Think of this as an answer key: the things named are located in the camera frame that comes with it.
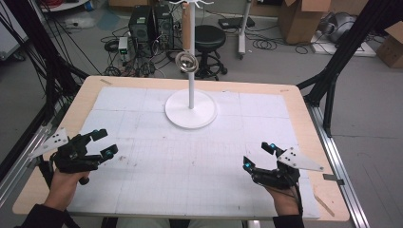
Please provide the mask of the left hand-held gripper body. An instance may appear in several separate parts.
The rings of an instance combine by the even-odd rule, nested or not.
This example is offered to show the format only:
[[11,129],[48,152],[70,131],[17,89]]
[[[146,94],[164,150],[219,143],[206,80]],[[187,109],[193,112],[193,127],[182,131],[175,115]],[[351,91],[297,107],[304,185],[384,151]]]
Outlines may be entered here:
[[102,162],[102,155],[87,154],[86,146],[92,141],[91,132],[70,138],[62,127],[29,154],[29,158],[34,159],[56,149],[50,159],[61,172],[72,174],[96,170]]

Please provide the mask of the white hook stand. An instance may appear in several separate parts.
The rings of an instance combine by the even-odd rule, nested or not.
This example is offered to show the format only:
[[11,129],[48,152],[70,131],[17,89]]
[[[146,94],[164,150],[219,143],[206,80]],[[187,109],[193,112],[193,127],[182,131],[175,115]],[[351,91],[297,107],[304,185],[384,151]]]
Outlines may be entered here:
[[199,62],[195,55],[195,8],[200,4],[211,5],[204,0],[180,0],[176,5],[187,3],[189,10],[186,21],[188,29],[185,36],[189,46],[177,54],[175,62],[177,67],[188,77],[188,89],[173,93],[164,106],[168,120],[185,129],[199,129],[211,124],[217,117],[217,104],[207,93],[195,88],[195,73],[199,69]]

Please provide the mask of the wooden-handled metal strainer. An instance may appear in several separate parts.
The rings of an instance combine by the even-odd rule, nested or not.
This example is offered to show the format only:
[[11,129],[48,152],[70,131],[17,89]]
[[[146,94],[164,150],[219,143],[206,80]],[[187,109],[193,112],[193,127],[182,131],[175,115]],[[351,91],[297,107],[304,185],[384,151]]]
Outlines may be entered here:
[[191,38],[193,26],[191,25],[190,4],[183,1],[180,5],[182,7],[182,51],[176,55],[175,62],[182,72],[190,73],[199,68],[199,62],[191,48],[194,41]]

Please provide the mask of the person's left hand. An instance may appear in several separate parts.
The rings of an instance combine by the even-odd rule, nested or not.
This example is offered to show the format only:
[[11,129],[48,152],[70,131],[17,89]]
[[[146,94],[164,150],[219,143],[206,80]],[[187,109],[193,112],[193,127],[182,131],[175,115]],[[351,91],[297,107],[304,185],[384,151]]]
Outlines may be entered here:
[[73,200],[79,180],[86,179],[88,176],[88,172],[69,174],[56,170],[44,205],[52,209],[65,211]]

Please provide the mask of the thin wooden strip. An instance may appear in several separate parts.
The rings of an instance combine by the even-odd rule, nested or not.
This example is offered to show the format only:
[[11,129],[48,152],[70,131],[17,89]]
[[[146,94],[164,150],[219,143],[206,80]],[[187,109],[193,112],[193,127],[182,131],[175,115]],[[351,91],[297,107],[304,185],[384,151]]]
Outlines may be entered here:
[[331,208],[316,194],[314,194],[315,199],[317,202],[325,209],[325,211],[331,216],[334,217],[335,213],[331,210]]

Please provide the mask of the black computer tower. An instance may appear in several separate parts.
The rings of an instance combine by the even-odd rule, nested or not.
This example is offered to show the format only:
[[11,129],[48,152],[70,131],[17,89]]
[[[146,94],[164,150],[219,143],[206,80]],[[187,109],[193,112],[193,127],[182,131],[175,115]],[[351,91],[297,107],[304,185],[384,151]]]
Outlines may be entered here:
[[156,38],[153,10],[148,5],[133,8],[128,28],[135,50],[142,56],[151,56],[151,46]]
[[156,5],[154,14],[160,49],[172,49],[174,47],[173,17],[169,6]]

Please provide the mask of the white wheeled stand leg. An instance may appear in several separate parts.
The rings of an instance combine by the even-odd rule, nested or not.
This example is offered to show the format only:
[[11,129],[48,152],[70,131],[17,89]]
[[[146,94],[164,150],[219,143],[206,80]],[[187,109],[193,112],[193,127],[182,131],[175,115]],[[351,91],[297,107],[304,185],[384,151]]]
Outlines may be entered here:
[[245,42],[245,31],[247,27],[247,21],[248,21],[248,16],[250,13],[252,5],[252,0],[245,0],[245,9],[242,15],[242,20],[241,20],[241,27],[240,27],[240,32],[239,32],[239,48],[238,48],[238,55],[239,58],[242,60],[245,53],[246,53],[246,42]]

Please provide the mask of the black round stool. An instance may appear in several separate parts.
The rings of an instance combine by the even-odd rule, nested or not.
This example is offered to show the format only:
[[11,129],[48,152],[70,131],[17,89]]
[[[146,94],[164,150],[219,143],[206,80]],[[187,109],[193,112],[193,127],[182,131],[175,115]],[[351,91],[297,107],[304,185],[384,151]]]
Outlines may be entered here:
[[225,75],[228,69],[221,62],[218,49],[226,42],[226,34],[221,28],[211,25],[195,27],[195,48],[198,54],[199,69],[195,73],[198,79],[214,78]]

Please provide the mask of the white flat board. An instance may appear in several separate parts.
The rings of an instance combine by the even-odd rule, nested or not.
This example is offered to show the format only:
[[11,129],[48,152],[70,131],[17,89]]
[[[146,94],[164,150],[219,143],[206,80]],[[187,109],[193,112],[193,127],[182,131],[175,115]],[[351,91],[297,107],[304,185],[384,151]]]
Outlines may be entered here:
[[[337,51],[336,41],[340,41],[341,38],[343,38],[342,32],[324,34],[317,31],[311,39],[312,50],[316,54],[334,55]],[[375,57],[375,55],[376,53],[365,42],[355,51],[355,56],[359,57]]]

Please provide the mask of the large open cardboard box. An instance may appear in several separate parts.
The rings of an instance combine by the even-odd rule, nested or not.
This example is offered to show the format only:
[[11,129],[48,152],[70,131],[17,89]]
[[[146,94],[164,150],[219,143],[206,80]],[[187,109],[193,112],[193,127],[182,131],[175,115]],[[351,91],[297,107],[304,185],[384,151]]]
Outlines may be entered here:
[[287,44],[309,43],[331,0],[283,0],[278,27]]

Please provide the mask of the black flat device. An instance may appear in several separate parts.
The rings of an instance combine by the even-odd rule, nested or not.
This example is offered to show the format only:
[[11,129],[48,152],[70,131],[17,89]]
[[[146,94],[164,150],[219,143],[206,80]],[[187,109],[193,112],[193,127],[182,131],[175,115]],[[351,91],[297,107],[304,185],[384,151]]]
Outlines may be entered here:
[[[218,20],[218,24],[222,29],[240,29],[243,24],[242,17],[222,18]],[[246,27],[252,28],[255,25],[255,21],[250,17],[247,18]]]

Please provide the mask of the grey rounded appliance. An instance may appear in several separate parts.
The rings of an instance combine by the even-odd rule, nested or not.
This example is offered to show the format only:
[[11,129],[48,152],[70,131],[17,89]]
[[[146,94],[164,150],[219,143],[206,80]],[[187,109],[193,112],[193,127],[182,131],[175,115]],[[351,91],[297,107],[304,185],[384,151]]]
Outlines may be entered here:
[[319,21],[317,30],[331,42],[338,43],[355,23],[356,17],[347,12],[330,12]]

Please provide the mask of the aluminium rail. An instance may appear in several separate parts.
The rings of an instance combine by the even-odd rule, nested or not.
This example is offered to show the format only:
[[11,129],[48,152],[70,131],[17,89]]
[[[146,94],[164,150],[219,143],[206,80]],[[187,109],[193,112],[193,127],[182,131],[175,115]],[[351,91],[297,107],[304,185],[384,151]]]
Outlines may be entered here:
[[333,137],[329,136],[326,133],[325,128],[322,126],[324,117],[320,108],[308,105],[307,109],[316,127],[322,147],[324,148],[333,175],[336,178],[338,188],[349,211],[350,220],[353,222],[355,228],[371,228],[357,194],[355,193],[355,189],[345,168],[344,162],[338,152],[336,143]]
[[50,127],[40,126],[33,133],[29,134],[28,141],[22,144],[21,153],[17,156],[16,161],[6,172],[5,177],[0,181],[0,208],[2,208],[9,199],[18,182],[29,169],[31,165],[29,154],[45,141],[50,131]]

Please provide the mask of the grey metal bracket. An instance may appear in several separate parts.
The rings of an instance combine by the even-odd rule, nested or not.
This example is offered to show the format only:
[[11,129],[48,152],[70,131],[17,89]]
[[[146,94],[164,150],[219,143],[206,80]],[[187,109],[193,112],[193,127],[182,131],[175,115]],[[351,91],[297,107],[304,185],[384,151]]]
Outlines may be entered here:
[[335,181],[337,185],[345,185],[345,182],[343,179],[338,178],[336,175],[331,175],[331,174],[323,174],[323,179],[327,181]]

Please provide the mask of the black metal frame stand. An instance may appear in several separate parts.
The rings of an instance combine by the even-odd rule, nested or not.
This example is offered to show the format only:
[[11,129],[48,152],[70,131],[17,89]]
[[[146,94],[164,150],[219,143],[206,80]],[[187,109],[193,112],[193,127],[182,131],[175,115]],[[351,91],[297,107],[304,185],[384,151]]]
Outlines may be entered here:
[[398,2],[399,0],[369,0],[326,67],[312,78],[297,84],[298,89],[312,86],[310,92],[303,96],[309,106],[319,107],[321,99],[326,97],[322,127],[328,137],[332,138],[331,123],[338,76],[370,31]]
[[28,36],[38,54],[36,56],[32,52],[29,45],[23,41],[23,38],[13,28],[11,23],[3,18],[0,13],[0,23],[26,52],[37,75],[46,80],[46,102],[8,155],[0,163],[0,182],[10,173],[11,168],[22,155],[23,149],[28,145],[35,131],[41,125],[50,122],[55,114],[54,108],[56,102],[62,97],[75,96],[77,94],[80,85],[74,80],[73,74],[80,79],[88,77],[87,73],[69,63],[59,54],[29,0],[3,0],[0,1],[0,7],[3,6],[8,7],[9,12]]

